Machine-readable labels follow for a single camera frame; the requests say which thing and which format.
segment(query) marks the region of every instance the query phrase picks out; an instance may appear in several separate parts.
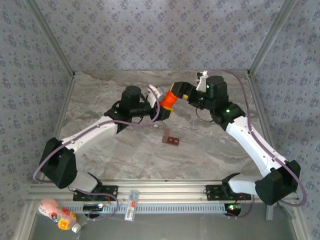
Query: pink bottle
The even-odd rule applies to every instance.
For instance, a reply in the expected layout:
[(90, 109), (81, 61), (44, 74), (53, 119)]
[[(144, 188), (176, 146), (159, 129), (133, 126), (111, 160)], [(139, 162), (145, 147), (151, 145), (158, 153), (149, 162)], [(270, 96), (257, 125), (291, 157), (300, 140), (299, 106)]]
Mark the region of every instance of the pink bottle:
[(81, 229), (81, 225), (77, 223), (76, 215), (72, 211), (59, 206), (53, 198), (43, 199), (38, 206), (38, 210), (43, 215), (52, 219), (62, 230), (71, 229), (77, 233)]

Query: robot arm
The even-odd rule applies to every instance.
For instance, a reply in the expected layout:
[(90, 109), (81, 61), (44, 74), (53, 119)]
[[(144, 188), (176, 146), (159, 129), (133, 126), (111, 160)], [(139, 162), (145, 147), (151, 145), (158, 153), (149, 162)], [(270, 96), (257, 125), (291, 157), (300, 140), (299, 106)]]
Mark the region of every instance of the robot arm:
[[(264, 203), (273, 205), (296, 191), (298, 183), (281, 164), (275, 161), (275, 158), (290, 168), (297, 177), (300, 175), (300, 165), (295, 160), (288, 162), (253, 126), (248, 126), (244, 111), (237, 104), (229, 101), (227, 84), (222, 76), (208, 76), (204, 72), (204, 74), (197, 74), (197, 77), (199, 79), (197, 87), (188, 82), (174, 83), (160, 105), (171, 108), (180, 98), (187, 100), (196, 108), (209, 110), (212, 120), (234, 137), (252, 158), (262, 176), (231, 174), (222, 180), (224, 193), (227, 196), (233, 193), (258, 195)], [(257, 143), (253, 135), (274, 157), (271, 157), (262, 145)]]
[[(147, 98), (150, 102), (154, 101), (152, 106), (141, 94), (139, 87), (128, 86), (122, 93), (121, 100), (117, 101), (98, 121), (70, 137), (62, 140), (55, 137), (50, 139), (46, 143), (40, 164), (55, 149), (61, 149), (43, 165), (41, 172), (59, 189), (70, 187), (99, 193), (102, 183), (88, 172), (77, 171), (76, 159), (97, 143), (121, 132), (128, 126), (126, 123), (132, 122), (132, 118), (144, 116), (154, 118), (157, 113), (154, 94), (160, 98), (162, 92), (152, 85), (149, 87), (153, 93), (150, 92)], [(159, 112), (157, 120), (169, 117), (170, 112), (165, 108), (161, 107)]]

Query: cable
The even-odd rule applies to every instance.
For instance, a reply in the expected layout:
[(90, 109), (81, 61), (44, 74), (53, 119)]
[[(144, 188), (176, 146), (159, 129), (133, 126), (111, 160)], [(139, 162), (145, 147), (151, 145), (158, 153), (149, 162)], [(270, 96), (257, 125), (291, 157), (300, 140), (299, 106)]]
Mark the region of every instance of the cable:
[(243, 207), (244, 205), (246, 205), (247, 200), (246, 200), (246, 197), (245, 197), (245, 195), (244, 195), (243, 193), (240, 193), (240, 195), (241, 195), (241, 196), (243, 197), (243, 199), (244, 199), (244, 203), (241, 204), (242, 207)]
[(142, 120), (144, 119), (144, 117), (141, 117), (140, 121), (138, 122), (138, 124), (140, 124), (142, 122)]
[(146, 126), (146, 125), (151, 125), (153, 124), (153, 122), (158, 118), (159, 114), (160, 114), (160, 102), (159, 102), (159, 99), (157, 97), (157, 94), (152, 90), (151, 87), (147, 87), (151, 93), (154, 95), (155, 97), (155, 100), (156, 100), (156, 105), (157, 105), (157, 110), (156, 110), (156, 115), (154, 116), (154, 118), (149, 121), (149, 122), (145, 122), (145, 123), (132, 123), (132, 122), (126, 122), (126, 121), (121, 121), (121, 120), (109, 120), (109, 121), (104, 121), (102, 123), (99, 123), (89, 129), (87, 129), (86, 131), (84, 131), (83, 133), (81, 133), (80, 135), (76, 136), (75, 138), (73, 138), (72, 140), (70, 141), (67, 141), (65, 142), (64, 144), (62, 144), (61, 146), (57, 147), (55, 150), (53, 150), (41, 163), (40, 165), (37, 167), (37, 169), (35, 170), (34, 174), (33, 174), (33, 180), (39, 182), (39, 183), (51, 183), (51, 181), (48, 181), (48, 180), (41, 180), (39, 178), (37, 178), (37, 174), (38, 172), (40, 171), (40, 169), (49, 161), (49, 159), (54, 155), (56, 154), (57, 152), (59, 152), (61, 149), (63, 149), (64, 147), (68, 146), (69, 144), (71, 144), (71, 142), (73, 141), (77, 141), (78, 139), (82, 138), (84, 135), (90, 133), (91, 131), (95, 130), (96, 128), (99, 128), (103, 125), (106, 125), (106, 124), (111, 124), (111, 123), (114, 123), (114, 124), (127, 124), (129, 126)]
[(252, 210), (254, 209), (254, 206), (255, 206), (255, 196), (253, 195), (252, 196), (252, 204), (251, 204), (249, 210), (245, 214), (243, 214), (241, 216), (233, 215), (232, 218), (234, 218), (234, 219), (243, 219), (243, 218), (245, 218), (246, 216), (248, 216), (252, 212)]
[(75, 190), (71, 190), (69, 186), (68, 186), (68, 190), (73, 193), (75, 192)]
[(104, 192), (101, 192), (101, 193), (93, 193), (93, 192), (88, 192), (88, 191), (83, 191), (83, 190), (80, 190), (80, 189), (77, 189), (77, 191), (79, 191), (80, 193), (83, 193), (83, 194), (86, 194), (86, 195), (92, 195), (92, 196), (107, 196), (107, 197), (110, 197), (110, 198), (113, 198), (115, 201), (116, 201), (116, 207), (115, 209), (113, 210), (112, 213), (110, 213), (109, 215), (107, 216), (104, 216), (104, 217), (100, 217), (100, 218), (91, 218), (90, 215), (91, 214), (99, 214), (99, 215), (102, 215), (101, 213), (97, 212), (97, 211), (92, 211), (88, 214), (88, 220), (91, 220), (91, 221), (100, 221), (100, 220), (105, 220), (105, 219), (109, 219), (111, 218), (113, 215), (116, 214), (116, 212), (118, 211), (118, 208), (119, 208), (119, 201), (118, 199), (112, 195), (112, 194), (109, 194), (109, 193), (104, 193)]
[(208, 120), (204, 120), (204, 119), (202, 119), (201, 117), (199, 117), (199, 115), (198, 115), (198, 107), (195, 109), (195, 114), (196, 114), (196, 116), (200, 119), (200, 120), (202, 120), (202, 121), (205, 121), (205, 122), (207, 122), (207, 123), (212, 123), (214, 120), (212, 119), (211, 121), (208, 121)]
[(260, 142), (260, 140), (257, 138), (256, 134), (252, 131), (252, 125), (251, 125), (251, 116), (250, 116), (250, 108), (249, 108), (249, 101), (248, 101), (248, 97), (246, 94), (246, 90), (245, 90), (245, 86), (242, 83), (241, 79), (239, 78), (239, 76), (235, 75), (232, 71), (226, 70), (226, 69), (220, 69), (220, 70), (216, 70), (216, 71), (210, 71), (208, 72), (208, 76), (211, 74), (215, 74), (218, 72), (225, 72), (227, 74), (231, 74), (233, 75), (238, 82), (240, 83), (240, 86), (242, 88), (242, 92), (243, 92), (243, 96), (244, 96), (244, 101), (245, 101), (245, 105), (246, 105), (246, 111), (247, 111), (247, 123), (248, 123), (248, 129), (253, 137), (253, 139), (256, 141), (256, 143), (273, 159), (275, 160), (278, 164), (280, 164), (285, 170), (287, 170), (289, 172), (289, 174), (294, 178), (294, 180), (298, 183), (299, 187), (301, 188), (302, 191), (302, 201), (300, 203), (294, 204), (294, 203), (290, 203), (290, 202), (286, 202), (283, 200), (280, 200), (281, 203), (287, 204), (291, 207), (301, 207), (303, 205), (306, 204), (307, 202), (307, 192), (306, 189), (303, 185), (303, 183), (301, 182), (301, 180), (297, 177), (297, 175), (286, 165), (284, 164), (280, 159), (278, 159), (272, 152), (270, 152), (266, 146)]

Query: marble surface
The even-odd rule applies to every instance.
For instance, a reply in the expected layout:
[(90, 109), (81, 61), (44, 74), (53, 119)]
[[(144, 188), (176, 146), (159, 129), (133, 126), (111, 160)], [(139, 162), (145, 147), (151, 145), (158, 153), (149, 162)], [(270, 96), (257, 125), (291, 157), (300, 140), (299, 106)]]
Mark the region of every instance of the marble surface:
[[(240, 71), (249, 95), (252, 124), (261, 133), (258, 113), (251, 96), (245, 71)], [(228, 84), (231, 101), (246, 112), (239, 82), (231, 74), (218, 74)], [(153, 84), (167, 91), (173, 82), (185, 81), (196, 85), (196, 73), (191, 71), (121, 71), (77, 72), (75, 85), (60, 138), (79, 132), (98, 120), (117, 100), (128, 85), (136, 85), (146, 94)], [(198, 111), (210, 119), (206, 111)], [(180, 138), (179, 146), (162, 143), (165, 128)], [(100, 179), (211, 179), (220, 180), (241, 172), (258, 175), (254, 162), (242, 147), (215, 123), (197, 118), (195, 108), (178, 100), (174, 113), (154, 125), (128, 126), (114, 137), (106, 138), (77, 159), (77, 169)]]

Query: blue patterned wall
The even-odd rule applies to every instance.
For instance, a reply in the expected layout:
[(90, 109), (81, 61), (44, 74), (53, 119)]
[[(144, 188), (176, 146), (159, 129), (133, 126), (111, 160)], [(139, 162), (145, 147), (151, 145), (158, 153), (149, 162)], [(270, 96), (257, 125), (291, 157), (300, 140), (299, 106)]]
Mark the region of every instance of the blue patterned wall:
[(280, 153), (297, 160), (320, 240), (320, 2), (299, 0), (256, 73)]
[(37, 0), (75, 71), (248, 69), (283, 0)]
[(69, 83), (22, 0), (0, 1), (0, 239), (11, 239)]

